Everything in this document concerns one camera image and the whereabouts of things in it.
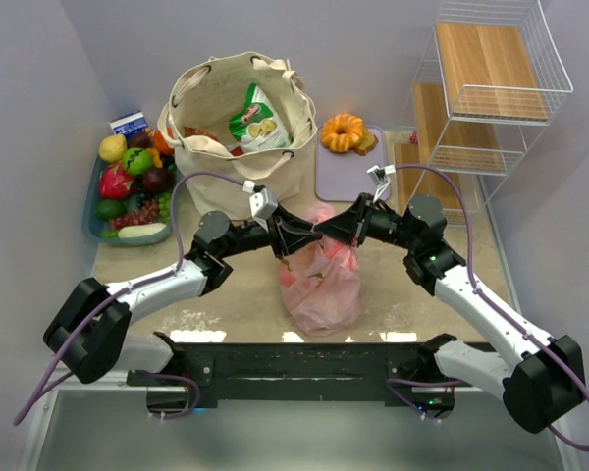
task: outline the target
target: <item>fruit tray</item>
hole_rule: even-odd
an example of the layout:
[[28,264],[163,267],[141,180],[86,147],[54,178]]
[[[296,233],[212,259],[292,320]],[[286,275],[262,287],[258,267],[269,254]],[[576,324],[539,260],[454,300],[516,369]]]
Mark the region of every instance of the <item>fruit tray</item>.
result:
[[[133,238],[105,238],[101,236],[102,233],[110,230],[109,223],[106,223],[98,219],[94,214],[94,210],[96,206],[98,206],[98,203],[100,203],[100,201],[102,201],[103,199],[100,196],[100,193],[98,192],[98,184],[100,181],[100,176],[102,175],[103,171],[107,168],[108,165],[109,164],[107,162],[99,158],[95,159],[94,168],[91,172],[91,178],[89,179],[87,200],[85,201],[85,208],[82,214],[82,229],[85,232],[85,235],[97,243],[107,243],[110,245],[123,246],[148,245],[150,243],[159,242],[167,236],[169,236],[170,232],[172,231],[172,224],[170,223],[170,221],[164,229],[153,235],[145,235],[142,237]],[[137,197],[135,196],[135,194],[129,196],[123,202],[127,206],[127,210],[129,212],[138,209]],[[155,222],[162,222],[161,216],[158,216]]]

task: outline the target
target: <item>wooden shelf panel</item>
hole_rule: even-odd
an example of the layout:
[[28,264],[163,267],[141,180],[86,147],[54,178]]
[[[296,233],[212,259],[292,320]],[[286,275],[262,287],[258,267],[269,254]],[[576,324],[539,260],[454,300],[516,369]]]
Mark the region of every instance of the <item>wooden shelf panel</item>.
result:
[[[396,164],[418,164],[419,150],[415,144],[396,144],[395,145],[395,163]],[[448,173],[454,184],[460,188],[460,179],[458,174]],[[397,172],[397,188],[400,199],[400,210],[403,211],[405,205],[412,196],[421,177],[421,171],[401,170]],[[416,194],[431,194],[436,196],[443,205],[444,209],[460,209],[460,203],[455,196],[454,191],[448,183],[438,175],[431,172],[425,174],[424,182],[419,186]]]
[[[415,83],[412,87],[414,113],[419,134],[419,156],[427,164],[448,120],[445,108],[445,92],[442,85]],[[457,151],[439,149],[432,162],[437,167],[447,167],[480,173],[505,174],[506,165],[498,148],[493,126],[486,123],[451,121],[441,140],[441,145],[493,149],[490,151]]]
[[539,91],[464,85],[539,88],[521,34],[512,26],[437,23],[436,37],[450,108],[455,114],[547,121]]

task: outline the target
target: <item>lavender wall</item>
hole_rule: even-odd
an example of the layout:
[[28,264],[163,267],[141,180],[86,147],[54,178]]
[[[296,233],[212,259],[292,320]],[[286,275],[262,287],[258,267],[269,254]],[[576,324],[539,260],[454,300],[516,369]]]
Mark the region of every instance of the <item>lavender wall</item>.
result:
[[59,2],[0,1],[0,471],[27,435],[11,421],[49,359],[43,330],[92,266],[80,213],[112,115]]
[[61,0],[118,113],[154,123],[177,77],[209,56],[289,58],[319,122],[339,111],[394,128],[440,0]]
[[[589,0],[553,0],[547,19],[574,94],[494,209],[524,314],[582,344],[589,385]],[[580,409],[570,423],[589,443]],[[581,457],[589,470],[589,454]]]

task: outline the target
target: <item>blue carton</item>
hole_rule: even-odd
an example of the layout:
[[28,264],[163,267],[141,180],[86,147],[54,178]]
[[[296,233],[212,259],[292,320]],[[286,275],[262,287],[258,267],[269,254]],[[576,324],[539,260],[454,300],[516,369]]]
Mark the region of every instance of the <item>blue carton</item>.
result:
[[116,121],[109,123],[114,134],[124,134],[127,142],[136,132],[146,131],[150,132],[150,126],[146,122],[146,118],[141,111],[129,113]]

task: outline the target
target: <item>green chip bag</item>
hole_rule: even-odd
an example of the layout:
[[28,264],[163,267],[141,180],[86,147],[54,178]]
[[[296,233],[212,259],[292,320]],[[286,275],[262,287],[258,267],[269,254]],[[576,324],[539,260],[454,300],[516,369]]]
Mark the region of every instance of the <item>green chip bag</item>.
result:
[[244,152],[291,145],[284,123],[256,83],[248,86],[244,109],[229,120],[229,131]]

